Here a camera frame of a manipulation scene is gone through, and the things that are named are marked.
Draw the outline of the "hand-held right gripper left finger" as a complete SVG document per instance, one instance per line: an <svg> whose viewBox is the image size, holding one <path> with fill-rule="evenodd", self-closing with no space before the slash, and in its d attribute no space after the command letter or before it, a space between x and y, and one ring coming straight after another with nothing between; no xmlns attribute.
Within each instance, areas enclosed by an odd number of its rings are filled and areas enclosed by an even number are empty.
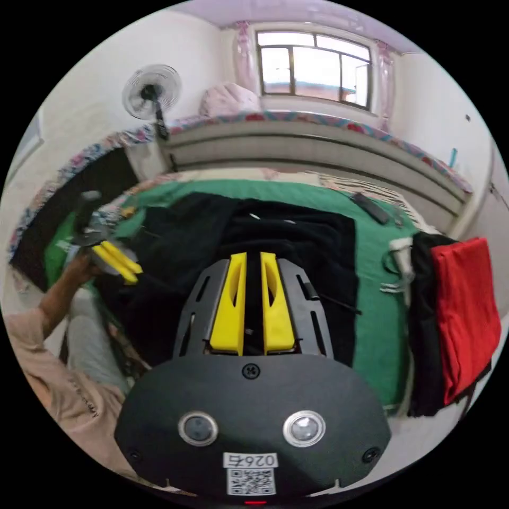
<svg viewBox="0 0 509 509"><path fill-rule="evenodd" d="M230 256L209 345L220 354L243 355L247 254Z"/></svg>

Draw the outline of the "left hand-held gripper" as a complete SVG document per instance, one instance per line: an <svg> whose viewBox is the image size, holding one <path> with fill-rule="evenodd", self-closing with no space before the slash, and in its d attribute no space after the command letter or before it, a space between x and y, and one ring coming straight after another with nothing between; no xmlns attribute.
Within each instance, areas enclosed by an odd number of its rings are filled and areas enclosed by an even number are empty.
<svg viewBox="0 0 509 509"><path fill-rule="evenodd" d="M119 276L126 285L138 283L143 272L134 252L113 238L110 230L101 222L78 214L74 221L73 244L92 258L100 271Z"/></svg>

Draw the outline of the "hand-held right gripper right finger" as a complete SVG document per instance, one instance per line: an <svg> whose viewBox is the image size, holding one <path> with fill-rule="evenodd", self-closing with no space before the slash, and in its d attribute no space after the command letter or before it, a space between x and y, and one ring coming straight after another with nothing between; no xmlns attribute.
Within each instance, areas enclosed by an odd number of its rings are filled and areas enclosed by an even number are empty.
<svg viewBox="0 0 509 509"><path fill-rule="evenodd" d="M290 351L295 337L276 255L260 253L260 269L264 353Z"/></svg>

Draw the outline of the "person's left hand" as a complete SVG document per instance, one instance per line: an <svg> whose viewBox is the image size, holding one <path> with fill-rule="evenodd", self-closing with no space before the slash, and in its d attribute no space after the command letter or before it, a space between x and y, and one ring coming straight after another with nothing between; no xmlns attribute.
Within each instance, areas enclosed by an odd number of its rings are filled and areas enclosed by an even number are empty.
<svg viewBox="0 0 509 509"><path fill-rule="evenodd" d="M69 287L79 288L100 274L101 270L91 256L81 252L65 268L63 278Z"/></svg>

